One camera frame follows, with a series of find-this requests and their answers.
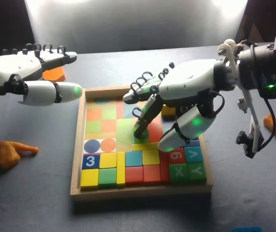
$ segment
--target orange circle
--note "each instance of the orange circle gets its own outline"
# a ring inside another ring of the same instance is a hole
[[[115,149],[115,141],[113,139],[105,139],[101,142],[100,148],[104,152],[111,152]]]

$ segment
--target blue block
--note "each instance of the blue block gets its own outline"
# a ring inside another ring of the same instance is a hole
[[[125,153],[126,167],[142,166],[142,151],[128,151]]]
[[[262,232],[260,227],[235,228],[231,232]]]
[[[187,163],[203,162],[200,146],[185,147],[184,154]]]
[[[100,154],[84,155],[82,160],[82,170],[99,168]]]
[[[199,140],[198,139],[197,140],[191,140],[190,144],[185,144],[182,147],[191,147],[191,146],[200,146]]]

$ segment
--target tabletop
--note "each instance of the tabletop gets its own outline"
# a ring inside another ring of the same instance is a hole
[[[128,85],[144,71],[170,62],[219,58],[217,46],[78,55],[64,66],[66,81],[84,88]],[[251,92],[259,121],[269,113]],[[0,96],[0,141],[40,148],[13,169],[0,170],[0,231],[230,232],[261,226],[276,231],[276,138],[254,159],[235,143],[249,130],[250,113],[238,109],[241,91],[222,92],[224,109],[204,133],[214,178],[210,196],[170,196],[74,203],[69,195],[78,101],[32,107],[21,96]],[[215,99],[215,107],[221,103]],[[276,115],[276,100],[270,101]],[[265,139],[269,132],[262,127]]]

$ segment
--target blue object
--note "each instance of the blue object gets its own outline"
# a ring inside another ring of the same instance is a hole
[[[84,145],[84,150],[87,153],[95,153],[99,150],[99,148],[100,148],[100,142],[95,139],[87,141]]]
[[[99,168],[100,154],[83,155],[82,170]]]
[[[200,142],[198,139],[196,140],[191,140],[189,144],[185,144],[182,147],[191,147],[191,146],[200,146]]]
[[[231,232],[262,232],[260,227],[235,228]]]
[[[142,151],[128,151],[125,153],[126,167],[142,166]]]
[[[203,162],[200,146],[185,147],[184,154],[187,163]]]

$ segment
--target blue circle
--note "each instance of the blue circle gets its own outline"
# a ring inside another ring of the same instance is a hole
[[[100,143],[95,139],[87,141],[84,145],[84,150],[87,153],[95,153],[96,151],[99,150],[99,148],[100,148]]]

